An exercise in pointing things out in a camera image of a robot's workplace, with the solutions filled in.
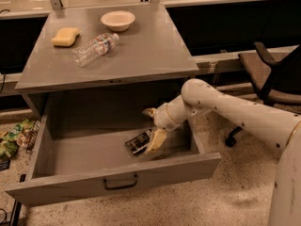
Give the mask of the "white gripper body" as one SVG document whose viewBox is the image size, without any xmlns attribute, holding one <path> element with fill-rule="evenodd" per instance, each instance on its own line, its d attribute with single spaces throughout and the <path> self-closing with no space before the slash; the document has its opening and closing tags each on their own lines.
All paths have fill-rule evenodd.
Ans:
<svg viewBox="0 0 301 226">
<path fill-rule="evenodd" d="M 193 107 L 187 104 L 179 95 L 169 103 L 160 105 L 155 111 L 153 120 L 157 128 L 171 132 L 192 115 Z"/>
</svg>

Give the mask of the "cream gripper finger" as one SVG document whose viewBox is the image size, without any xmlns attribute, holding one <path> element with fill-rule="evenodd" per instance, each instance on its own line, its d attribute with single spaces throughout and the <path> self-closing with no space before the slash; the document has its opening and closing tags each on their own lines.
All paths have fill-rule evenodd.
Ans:
<svg viewBox="0 0 301 226">
<path fill-rule="evenodd" d="M 156 108 L 154 107 L 151 107 L 151 108 L 146 108 L 142 111 L 142 113 L 145 115 L 145 116 L 149 116 L 151 118 L 154 117 L 155 113 L 156 113 Z"/>
<path fill-rule="evenodd" d="M 150 134 L 150 142 L 147 144 L 145 153 L 152 153 L 161 148 L 166 140 L 166 131 L 163 129 L 156 129 Z"/>
</svg>

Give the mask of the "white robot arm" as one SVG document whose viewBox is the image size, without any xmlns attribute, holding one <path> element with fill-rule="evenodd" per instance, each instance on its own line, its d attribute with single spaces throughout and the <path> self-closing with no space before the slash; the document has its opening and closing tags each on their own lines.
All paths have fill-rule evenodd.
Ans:
<svg viewBox="0 0 301 226">
<path fill-rule="evenodd" d="M 301 117 L 293 112 L 224 94 L 200 79 L 182 85 L 181 94 L 144 113 L 153 118 L 147 151 L 159 149 L 182 122 L 212 110 L 266 144 L 283 150 L 277 166 L 268 226 L 301 226 Z"/>
</svg>

